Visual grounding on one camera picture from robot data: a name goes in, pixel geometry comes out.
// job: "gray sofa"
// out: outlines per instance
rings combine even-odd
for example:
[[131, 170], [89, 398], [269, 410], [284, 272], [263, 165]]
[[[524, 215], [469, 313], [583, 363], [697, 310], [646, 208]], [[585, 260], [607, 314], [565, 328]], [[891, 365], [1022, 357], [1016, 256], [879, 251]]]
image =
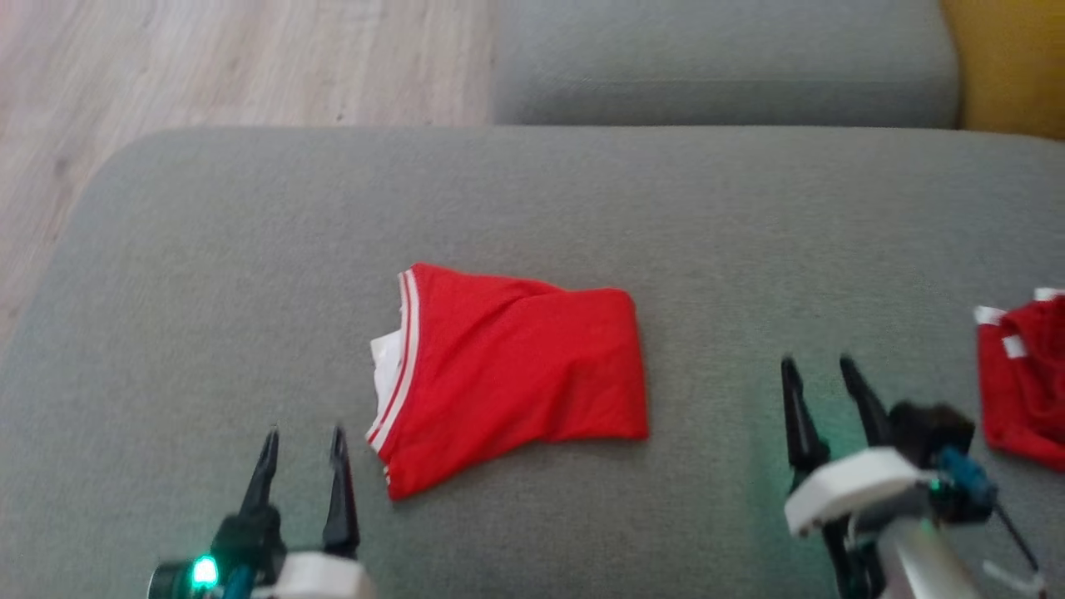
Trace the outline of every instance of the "gray sofa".
[[[267, 427], [293, 546], [325, 518], [328, 437], [375, 411], [368, 340], [424, 260], [618, 286], [652, 433], [529, 447], [393, 504], [354, 442], [382, 599], [832, 596], [788, 536], [779, 360], [837, 455], [837, 373], [979, 416], [972, 306], [1062, 285], [1065, 150], [832, 128], [201, 130], [120, 151], [78, 204], [0, 369], [0, 588], [141, 597], [235, 508]], [[976, 455], [1055, 581], [1065, 481]], [[1021, 569], [997, 528], [970, 565]], [[988, 597], [1013, 597], [992, 583]]]
[[504, 0], [495, 120], [954, 127], [938, 0]]

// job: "white stripe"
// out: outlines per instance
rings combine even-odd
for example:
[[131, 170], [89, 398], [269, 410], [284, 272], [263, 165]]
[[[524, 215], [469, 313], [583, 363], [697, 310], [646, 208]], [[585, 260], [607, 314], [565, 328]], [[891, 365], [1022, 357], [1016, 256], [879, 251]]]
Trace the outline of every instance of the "white stripe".
[[384, 441], [389, 438], [389, 433], [392, 432], [392, 425], [395, 424], [396, 416], [403, 410], [403, 405], [407, 401], [407, 393], [410, 391], [410, 382], [414, 378], [414, 368], [417, 365], [417, 342], [422, 320], [419, 318], [421, 302], [417, 296], [417, 281], [414, 280], [414, 271], [407, 271], [404, 273], [404, 276], [407, 277], [407, 291], [410, 293], [410, 320], [407, 323], [407, 326], [410, 327], [410, 344], [407, 347], [407, 360], [404, 365], [404, 371], [399, 375], [399, 393], [396, 394], [396, 401], [392, 405], [392, 409], [389, 410], [384, 422], [381, 423], [381, 430], [377, 433], [377, 437], [374, 438], [374, 442], [372, 443], [375, 451], [381, 451], [381, 447], [384, 446]]
[[977, 309], [972, 310], [972, 315], [977, 319], [977, 324], [994, 324], [998, 326], [1002, 317], [1005, 315], [1005, 310], [988, 308], [987, 306], [977, 306]]
[[1005, 347], [1005, 355], [1010, 359], [1022, 358], [1028, 355], [1028, 350], [1025, 349], [1025, 342], [1020, 340], [1019, 335], [1002, 338], [1002, 346]]
[[[403, 343], [405, 343], [406, 339], [407, 339], [407, 312], [408, 312], [408, 310], [407, 310], [407, 294], [404, 293], [404, 280], [405, 280], [404, 277], [406, 276], [406, 274], [407, 274], [406, 272], [403, 272], [403, 273], [399, 273], [398, 275], [396, 275], [396, 278], [399, 279], [399, 343], [400, 343], [400, 346], [399, 346], [399, 352], [400, 352], [399, 353], [399, 363], [402, 363], [404, 361], [404, 359], [403, 359], [404, 358], [403, 357]], [[377, 417], [374, 418], [374, 424], [373, 424], [373, 426], [370, 427], [370, 431], [366, 431], [366, 439], [367, 440], [374, 434], [375, 431], [377, 431], [378, 428], [381, 427], [381, 419], [384, 418], [384, 410], [387, 410], [388, 407], [389, 407], [389, 401], [392, 399], [392, 393], [395, 391], [395, 385], [399, 384], [399, 376], [402, 374], [403, 373], [398, 373], [398, 372], [396, 373], [395, 383], [388, 390], [389, 396], [386, 398], [383, 405], [378, 404], [378, 406], [377, 406]]]
[[1051, 287], [1041, 287], [1035, 290], [1036, 302], [1050, 302], [1059, 295], [1065, 295], [1065, 289], [1053, 289]]

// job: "wooden floor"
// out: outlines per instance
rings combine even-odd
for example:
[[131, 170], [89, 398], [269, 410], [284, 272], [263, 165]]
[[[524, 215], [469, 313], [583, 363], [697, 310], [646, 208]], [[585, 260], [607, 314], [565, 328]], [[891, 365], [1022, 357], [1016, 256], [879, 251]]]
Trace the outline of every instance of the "wooden floor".
[[119, 147], [199, 125], [488, 119], [493, 0], [0, 0], [0, 353]]

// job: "yellow cushion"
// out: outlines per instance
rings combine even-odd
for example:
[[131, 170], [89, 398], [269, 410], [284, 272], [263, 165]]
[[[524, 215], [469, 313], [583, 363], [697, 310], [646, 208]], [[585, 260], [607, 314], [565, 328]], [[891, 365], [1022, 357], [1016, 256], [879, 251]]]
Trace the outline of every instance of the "yellow cushion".
[[1065, 0], [943, 0], [962, 127], [1065, 139]]

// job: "blue cable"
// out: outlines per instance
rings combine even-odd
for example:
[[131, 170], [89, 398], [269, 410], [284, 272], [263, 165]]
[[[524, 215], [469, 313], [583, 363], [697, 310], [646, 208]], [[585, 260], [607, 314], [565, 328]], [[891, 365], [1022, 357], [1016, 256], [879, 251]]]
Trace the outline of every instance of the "blue cable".
[[247, 566], [237, 566], [233, 573], [229, 574], [226, 593], [223, 594], [222, 599], [249, 599], [255, 587], [255, 570]]

